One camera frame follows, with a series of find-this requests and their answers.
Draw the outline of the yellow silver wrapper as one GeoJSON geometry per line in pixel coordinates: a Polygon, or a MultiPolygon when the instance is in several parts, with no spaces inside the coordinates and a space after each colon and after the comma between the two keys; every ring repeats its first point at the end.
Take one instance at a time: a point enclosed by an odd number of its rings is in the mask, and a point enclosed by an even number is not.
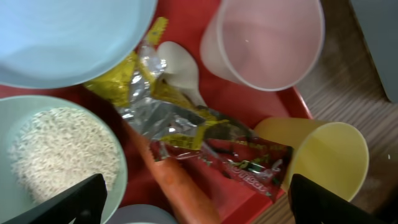
{"type": "Polygon", "coordinates": [[[85,87],[109,101],[128,124],[147,139],[197,151],[202,141],[248,137],[248,127],[218,111],[195,106],[164,82],[165,61],[155,52],[168,20],[159,17],[138,48],[85,87]]]}

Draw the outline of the blue bowl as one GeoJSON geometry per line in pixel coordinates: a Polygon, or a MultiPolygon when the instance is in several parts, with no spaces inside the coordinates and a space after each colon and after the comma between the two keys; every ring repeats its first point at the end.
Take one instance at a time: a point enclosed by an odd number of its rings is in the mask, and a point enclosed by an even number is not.
{"type": "Polygon", "coordinates": [[[106,224],[177,224],[177,221],[159,207],[136,204],[117,209],[106,224]]]}

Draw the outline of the orange carrot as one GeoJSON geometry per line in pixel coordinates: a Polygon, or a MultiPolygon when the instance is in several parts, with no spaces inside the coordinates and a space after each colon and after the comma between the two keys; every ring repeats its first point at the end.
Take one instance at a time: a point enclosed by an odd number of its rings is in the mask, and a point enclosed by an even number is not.
{"type": "Polygon", "coordinates": [[[215,224],[221,222],[212,201],[176,159],[167,158],[156,162],[150,152],[150,141],[133,130],[125,121],[123,128],[167,197],[180,223],[215,224]]]}

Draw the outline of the red snack wrapper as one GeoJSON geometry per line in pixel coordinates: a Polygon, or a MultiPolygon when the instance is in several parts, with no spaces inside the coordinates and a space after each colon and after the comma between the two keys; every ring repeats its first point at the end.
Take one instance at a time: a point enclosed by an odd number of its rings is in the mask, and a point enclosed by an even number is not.
{"type": "Polygon", "coordinates": [[[265,195],[278,198],[291,162],[293,148],[259,137],[235,140],[205,139],[198,149],[177,140],[152,141],[150,152],[155,161],[198,158],[225,177],[265,195]]]}

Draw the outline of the white rice pile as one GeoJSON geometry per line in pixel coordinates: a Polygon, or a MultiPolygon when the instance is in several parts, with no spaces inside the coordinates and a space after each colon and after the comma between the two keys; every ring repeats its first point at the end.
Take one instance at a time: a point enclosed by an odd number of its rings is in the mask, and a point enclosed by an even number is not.
{"type": "Polygon", "coordinates": [[[42,203],[94,174],[112,190],[120,170],[113,135],[88,113],[61,107],[31,117],[8,149],[13,173],[42,203]]]}

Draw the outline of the green bowl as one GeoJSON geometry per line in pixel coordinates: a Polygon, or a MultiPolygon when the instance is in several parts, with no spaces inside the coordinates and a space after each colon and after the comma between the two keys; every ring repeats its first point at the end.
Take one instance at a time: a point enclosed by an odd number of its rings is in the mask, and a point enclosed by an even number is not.
{"type": "Polygon", "coordinates": [[[1,222],[93,174],[108,196],[101,222],[118,209],[127,186],[123,149],[109,126],[88,109],[51,96],[1,99],[1,222]]]}

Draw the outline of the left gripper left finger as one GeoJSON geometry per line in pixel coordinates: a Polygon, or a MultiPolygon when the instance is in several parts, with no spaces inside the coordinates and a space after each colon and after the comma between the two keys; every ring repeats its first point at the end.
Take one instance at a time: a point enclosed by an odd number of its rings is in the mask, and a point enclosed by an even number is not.
{"type": "Polygon", "coordinates": [[[5,224],[100,224],[107,198],[102,174],[94,174],[5,224]]]}

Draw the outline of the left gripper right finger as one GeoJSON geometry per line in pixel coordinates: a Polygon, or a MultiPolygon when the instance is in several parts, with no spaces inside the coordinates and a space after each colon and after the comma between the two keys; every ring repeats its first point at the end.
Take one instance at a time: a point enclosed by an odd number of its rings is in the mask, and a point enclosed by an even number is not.
{"type": "Polygon", "coordinates": [[[296,224],[384,223],[301,174],[292,176],[288,196],[296,224]]]}

